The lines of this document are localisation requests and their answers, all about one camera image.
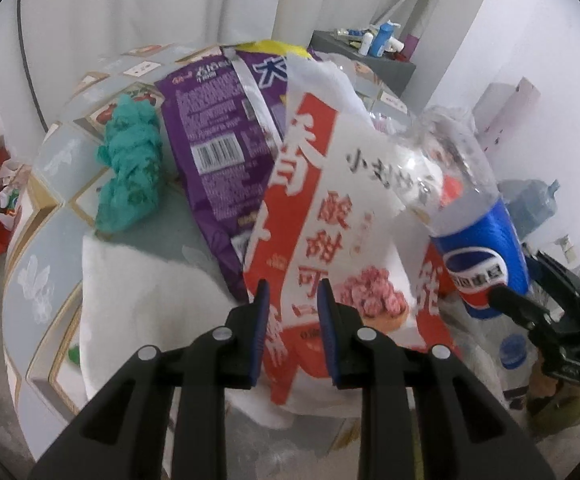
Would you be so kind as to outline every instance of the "blue bottle cap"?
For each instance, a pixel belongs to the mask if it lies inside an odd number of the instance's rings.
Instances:
[[[499,347],[499,359],[506,370],[514,370],[521,366],[528,358],[526,337],[521,334],[512,334],[503,339]]]

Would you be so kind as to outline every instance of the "curtain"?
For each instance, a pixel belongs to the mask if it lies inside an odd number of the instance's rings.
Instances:
[[[390,18],[405,1],[22,0],[22,29],[49,124],[100,57],[172,42],[204,46],[272,37],[305,45],[315,28],[367,26]]]

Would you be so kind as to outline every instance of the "blue bottle label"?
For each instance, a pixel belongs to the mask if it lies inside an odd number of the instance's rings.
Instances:
[[[488,291],[495,285],[528,292],[526,261],[501,199],[470,227],[432,241],[472,317],[500,316],[488,305]]]

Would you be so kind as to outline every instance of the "white and red paper bag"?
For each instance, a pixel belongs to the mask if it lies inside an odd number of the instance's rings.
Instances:
[[[358,415],[358,406],[344,409],[343,393],[327,374],[316,304],[320,280],[329,279],[337,301],[402,346],[425,351],[451,341],[433,309],[426,306],[417,319],[391,236],[404,208],[392,190],[400,178],[395,146],[363,118],[314,94],[304,93],[290,110],[244,262],[250,294],[260,279],[270,285],[263,367],[273,403],[294,413]],[[331,410],[337,396],[342,410]]]

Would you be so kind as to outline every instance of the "silver screw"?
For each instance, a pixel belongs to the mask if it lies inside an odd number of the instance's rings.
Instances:
[[[356,331],[356,336],[361,341],[372,341],[376,339],[376,332],[374,331],[374,328],[365,326]]]
[[[452,352],[447,346],[444,345],[434,345],[432,347],[432,355],[437,359],[448,359]]]
[[[214,337],[217,341],[227,341],[232,337],[232,331],[226,326],[220,326],[214,329],[212,332],[212,337]]]
[[[157,356],[157,348],[152,345],[144,346],[138,350],[138,358],[141,361],[152,361]]]

